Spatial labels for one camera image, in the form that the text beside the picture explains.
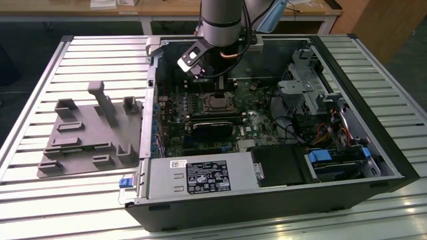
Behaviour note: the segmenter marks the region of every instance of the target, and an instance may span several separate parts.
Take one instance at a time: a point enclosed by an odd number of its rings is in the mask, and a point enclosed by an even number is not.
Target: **white table leg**
[[[330,29],[333,27],[333,23],[334,23],[334,20],[336,20],[336,17],[337,16],[326,16],[321,25],[320,25],[320,28],[318,28],[318,32],[317,34],[318,35],[326,35],[329,34],[330,32]]]
[[[153,35],[151,30],[151,17],[150,16],[141,16],[139,17],[139,25],[143,35]]]

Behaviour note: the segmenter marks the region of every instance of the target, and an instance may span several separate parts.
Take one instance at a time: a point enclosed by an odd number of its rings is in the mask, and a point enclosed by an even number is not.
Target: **white label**
[[[135,11],[119,11],[118,14],[137,15],[138,13]]]
[[[186,164],[186,160],[171,160],[170,161],[170,169],[183,168]]]

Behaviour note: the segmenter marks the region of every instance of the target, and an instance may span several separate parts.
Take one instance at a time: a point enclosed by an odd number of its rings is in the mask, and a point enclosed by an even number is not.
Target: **gray plastic holder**
[[[38,178],[138,165],[142,103],[134,97],[111,103],[101,81],[89,82],[87,92],[98,105],[75,106],[71,99],[57,100]]]

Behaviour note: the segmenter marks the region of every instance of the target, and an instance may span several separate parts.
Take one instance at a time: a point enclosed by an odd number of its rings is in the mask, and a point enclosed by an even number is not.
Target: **motherboard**
[[[269,87],[233,80],[232,91],[205,92],[195,82],[158,89],[166,157],[245,152],[280,138],[266,108]]]

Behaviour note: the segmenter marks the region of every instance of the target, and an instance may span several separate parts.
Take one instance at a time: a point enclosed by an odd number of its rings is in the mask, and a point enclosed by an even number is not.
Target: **vertical post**
[[[117,126],[117,119],[114,116],[114,106],[111,104],[111,101],[109,100],[109,97],[106,97],[103,94],[102,81],[90,81],[87,83],[86,91],[95,98],[98,108],[105,116],[109,127],[110,128],[115,127]]]

